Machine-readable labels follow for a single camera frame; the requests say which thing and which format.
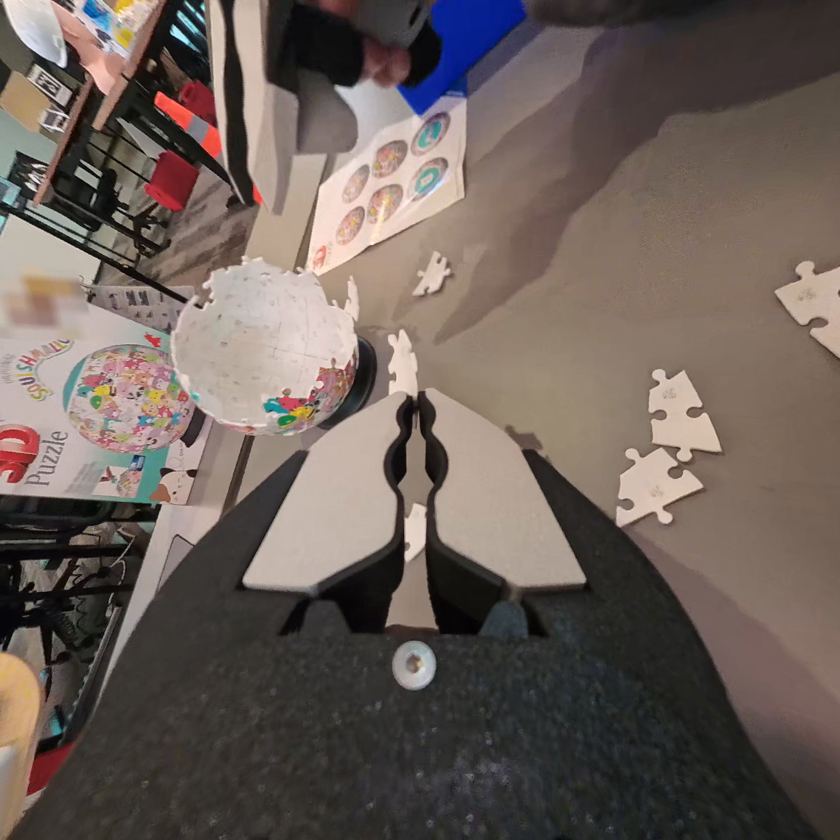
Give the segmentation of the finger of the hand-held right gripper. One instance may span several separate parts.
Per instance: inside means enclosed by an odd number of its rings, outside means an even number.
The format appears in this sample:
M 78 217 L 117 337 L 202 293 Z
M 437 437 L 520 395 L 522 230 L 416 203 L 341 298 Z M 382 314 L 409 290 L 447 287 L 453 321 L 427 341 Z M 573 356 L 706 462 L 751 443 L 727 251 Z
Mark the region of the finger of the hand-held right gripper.
M 343 154 L 359 139 L 354 111 L 318 72 L 300 72 L 297 89 L 297 154 Z
M 298 154 L 298 98 L 271 82 L 268 2 L 211 2 L 211 71 L 222 160 L 246 204 L 280 215 Z

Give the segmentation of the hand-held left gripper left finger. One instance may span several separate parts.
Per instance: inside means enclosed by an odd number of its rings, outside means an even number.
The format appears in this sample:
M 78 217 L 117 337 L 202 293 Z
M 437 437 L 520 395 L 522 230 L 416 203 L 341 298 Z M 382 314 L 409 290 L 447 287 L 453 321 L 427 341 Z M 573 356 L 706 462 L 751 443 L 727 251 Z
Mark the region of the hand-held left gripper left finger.
M 244 588 L 336 602 L 352 631 L 382 631 L 404 574 L 406 443 L 415 398 L 396 392 L 303 456 Z

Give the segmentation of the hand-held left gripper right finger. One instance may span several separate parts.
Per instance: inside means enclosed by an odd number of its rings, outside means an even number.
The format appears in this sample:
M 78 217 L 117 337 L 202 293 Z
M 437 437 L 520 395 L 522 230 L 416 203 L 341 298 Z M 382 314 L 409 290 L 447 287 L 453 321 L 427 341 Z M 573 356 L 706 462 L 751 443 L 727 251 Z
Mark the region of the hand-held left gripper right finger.
M 421 392 L 427 586 L 440 631 L 478 631 L 509 596 L 577 592 L 586 578 L 525 451 L 452 397 Z

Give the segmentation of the black ball stand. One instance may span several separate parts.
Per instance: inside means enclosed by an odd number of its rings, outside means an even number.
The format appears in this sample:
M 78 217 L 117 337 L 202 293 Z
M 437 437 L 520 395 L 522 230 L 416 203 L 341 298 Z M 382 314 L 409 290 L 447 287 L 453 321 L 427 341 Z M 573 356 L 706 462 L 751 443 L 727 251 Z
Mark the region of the black ball stand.
M 358 363 L 353 386 L 347 397 L 351 413 L 365 408 L 373 393 L 378 372 L 378 360 L 374 345 L 366 338 L 358 337 Z

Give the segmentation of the white puzzle piece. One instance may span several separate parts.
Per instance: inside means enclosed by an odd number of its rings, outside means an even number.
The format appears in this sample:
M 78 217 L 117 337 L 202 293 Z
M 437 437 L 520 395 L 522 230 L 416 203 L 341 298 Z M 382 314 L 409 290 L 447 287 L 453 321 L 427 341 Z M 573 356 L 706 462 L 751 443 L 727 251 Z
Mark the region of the white puzzle piece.
M 434 251 L 426 267 L 417 272 L 418 282 L 413 290 L 413 297 L 425 298 L 438 294 L 443 289 L 447 278 L 451 276 L 452 269 L 448 259 Z
M 710 416 L 688 374 L 668 377 L 662 369 L 652 371 L 655 382 L 648 393 L 652 443 L 672 448 L 678 462 L 688 464 L 695 452 L 719 455 L 723 452 Z
M 660 524 L 667 526 L 674 520 L 670 505 L 705 489 L 664 448 L 656 448 L 645 456 L 629 448 L 625 457 L 632 465 L 619 477 L 618 499 L 629 502 L 631 507 L 616 507 L 615 523 L 619 528 L 648 516 L 656 516 Z
M 425 549 L 427 509 L 419 503 L 412 504 L 404 518 L 404 561 L 411 563 Z
M 388 394 L 404 393 L 412 398 L 418 396 L 417 357 L 411 340 L 404 329 L 391 333 L 387 341 L 392 349 L 392 357 L 387 366 L 389 381 Z
M 799 325 L 821 320 L 810 329 L 812 338 L 839 358 L 839 268 L 816 272 L 810 260 L 799 263 L 797 280 L 774 291 L 783 308 Z

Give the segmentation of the colourful puzzle ball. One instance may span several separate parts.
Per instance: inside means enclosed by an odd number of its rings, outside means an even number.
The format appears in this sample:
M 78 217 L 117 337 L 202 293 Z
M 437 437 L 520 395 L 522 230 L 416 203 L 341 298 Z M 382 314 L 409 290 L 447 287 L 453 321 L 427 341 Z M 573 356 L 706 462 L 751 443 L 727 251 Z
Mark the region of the colourful puzzle ball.
M 216 423 L 248 436 L 300 434 L 347 403 L 361 362 L 360 298 L 263 259 L 214 271 L 171 334 L 182 388 Z

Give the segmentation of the puzzle instruction leaflet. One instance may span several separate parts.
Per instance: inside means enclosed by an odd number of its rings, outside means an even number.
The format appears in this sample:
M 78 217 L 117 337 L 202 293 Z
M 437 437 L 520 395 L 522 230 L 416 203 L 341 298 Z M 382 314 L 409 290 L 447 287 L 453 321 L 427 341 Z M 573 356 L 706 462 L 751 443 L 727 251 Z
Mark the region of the puzzle instruction leaflet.
M 466 129 L 467 99 L 455 94 L 378 132 L 320 185 L 306 269 L 334 270 L 463 200 Z

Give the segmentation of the teal puzzle box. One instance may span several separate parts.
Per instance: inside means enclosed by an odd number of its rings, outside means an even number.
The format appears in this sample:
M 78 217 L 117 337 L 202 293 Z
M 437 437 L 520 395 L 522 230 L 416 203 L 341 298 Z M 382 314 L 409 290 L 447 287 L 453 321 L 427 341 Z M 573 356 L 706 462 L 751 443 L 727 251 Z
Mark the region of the teal puzzle box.
M 89 302 L 71 280 L 2 294 L 2 495 L 188 504 L 211 422 L 176 379 L 162 323 Z

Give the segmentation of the person's right hand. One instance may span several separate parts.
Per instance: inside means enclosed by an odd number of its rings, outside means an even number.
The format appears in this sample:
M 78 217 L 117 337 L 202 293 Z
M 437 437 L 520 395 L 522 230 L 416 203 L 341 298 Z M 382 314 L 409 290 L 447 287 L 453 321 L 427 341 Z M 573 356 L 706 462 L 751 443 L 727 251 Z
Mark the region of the person's right hand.
M 381 88 L 403 85 L 411 74 L 412 58 L 406 49 L 384 46 L 365 36 L 363 57 L 362 80 L 372 81 Z

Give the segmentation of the blue plastic bin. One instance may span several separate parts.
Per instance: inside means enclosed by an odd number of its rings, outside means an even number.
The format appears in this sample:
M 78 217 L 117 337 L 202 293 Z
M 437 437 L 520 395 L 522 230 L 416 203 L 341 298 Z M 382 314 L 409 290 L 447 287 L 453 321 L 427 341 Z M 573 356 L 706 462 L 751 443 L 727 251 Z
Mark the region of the blue plastic bin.
M 467 94 L 467 74 L 526 17 L 522 1 L 439 1 L 430 20 L 442 39 L 442 55 L 434 72 L 415 88 L 399 91 L 418 116 L 442 97 Z

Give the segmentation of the wooden desk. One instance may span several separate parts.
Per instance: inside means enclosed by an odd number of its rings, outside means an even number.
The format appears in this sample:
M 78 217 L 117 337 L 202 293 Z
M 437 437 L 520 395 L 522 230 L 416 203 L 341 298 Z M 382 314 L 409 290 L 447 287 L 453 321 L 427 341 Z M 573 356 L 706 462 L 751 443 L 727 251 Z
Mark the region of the wooden desk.
M 72 61 L 107 96 L 140 46 L 140 29 L 162 2 L 5 2 L 18 38 L 39 58 L 69 70 Z

